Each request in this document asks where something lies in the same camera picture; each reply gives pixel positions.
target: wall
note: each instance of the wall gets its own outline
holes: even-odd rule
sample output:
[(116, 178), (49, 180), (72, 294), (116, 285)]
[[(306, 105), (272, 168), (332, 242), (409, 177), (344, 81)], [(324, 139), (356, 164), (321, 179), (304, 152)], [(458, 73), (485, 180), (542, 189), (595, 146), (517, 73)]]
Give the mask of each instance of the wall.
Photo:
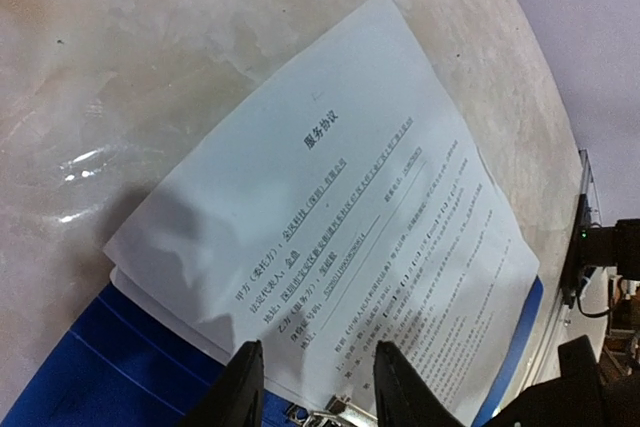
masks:
[(587, 148), (603, 220), (640, 217), (640, 0), (519, 0)]

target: white paper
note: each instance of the white paper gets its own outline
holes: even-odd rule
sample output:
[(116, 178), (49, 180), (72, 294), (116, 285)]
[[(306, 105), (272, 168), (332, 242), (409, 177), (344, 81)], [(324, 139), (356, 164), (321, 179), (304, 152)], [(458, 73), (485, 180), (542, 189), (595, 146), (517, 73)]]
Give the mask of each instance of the white paper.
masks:
[(280, 69), (105, 250), (219, 351), (260, 338), (285, 398), (374, 411), (372, 356), (390, 339), (465, 423), (538, 267), (391, 0)]

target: blue folder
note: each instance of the blue folder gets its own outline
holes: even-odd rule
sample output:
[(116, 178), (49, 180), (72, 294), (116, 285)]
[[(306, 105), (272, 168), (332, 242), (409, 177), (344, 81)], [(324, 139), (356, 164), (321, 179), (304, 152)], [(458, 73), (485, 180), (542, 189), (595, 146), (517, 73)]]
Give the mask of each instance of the blue folder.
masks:
[[(474, 427), (489, 420), (499, 405), (533, 328), (542, 291), (536, 280)], [(0, 425), (175, 425), (223, 368), (109, 284), (51, 352)], [(293, 425), (286, 416), (289, 406), (267, 392), (263, 425)]]

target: beige marble tabletop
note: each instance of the beige marble tabletop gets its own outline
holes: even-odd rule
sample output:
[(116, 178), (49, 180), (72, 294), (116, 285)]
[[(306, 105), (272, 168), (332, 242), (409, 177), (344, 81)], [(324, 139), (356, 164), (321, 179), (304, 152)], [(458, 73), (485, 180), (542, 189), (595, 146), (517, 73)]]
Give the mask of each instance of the beige marble tabletop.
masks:
[[(101, 246), (144, 192), (364, 1), (0, 0), (0, 418), (106, 284)], [(540, 259), (548, 313), (580, 165), (524, 14), (395, 1)]]

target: black cable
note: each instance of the black cable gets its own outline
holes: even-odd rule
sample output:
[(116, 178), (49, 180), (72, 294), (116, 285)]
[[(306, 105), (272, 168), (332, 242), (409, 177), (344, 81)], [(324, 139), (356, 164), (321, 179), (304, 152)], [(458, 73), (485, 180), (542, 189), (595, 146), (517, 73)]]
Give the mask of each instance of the black cable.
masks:
[(620, 277), (618, 279), (618, 282), (616, 283), (616, 288), (620, 292), (620, 298), (618, 299), (618, 301), (615, 302), (613, 305), (611, 305), (607, 310), (604, 310), (602, 312), (598, 312), (596, 314), (590, 314), (590, 313), (587, 313), (584, 310), (582, 310), (582, 301), (580, 300), (580, 297), (582, 297), (582, 292), (584, 291), (585, 287), (586, 287), (586, 285), (583, 285), (580, 288), (580, 291), (576, 293), (576, 301), (577, 301), (578, 310), (580, 311), (580, 313), (582, 315), (584, 315), (585, 317), (588, 317), (589, 319), (600, 319), (602, 317), (607, 317), (614, 310), (616, 310), (616, 308), (618, 308), (618, 305), (620, 305), (620, 303), (622, 302), (622, 299), (624, 298), (624, 295), (622, 293), (622, 277)]

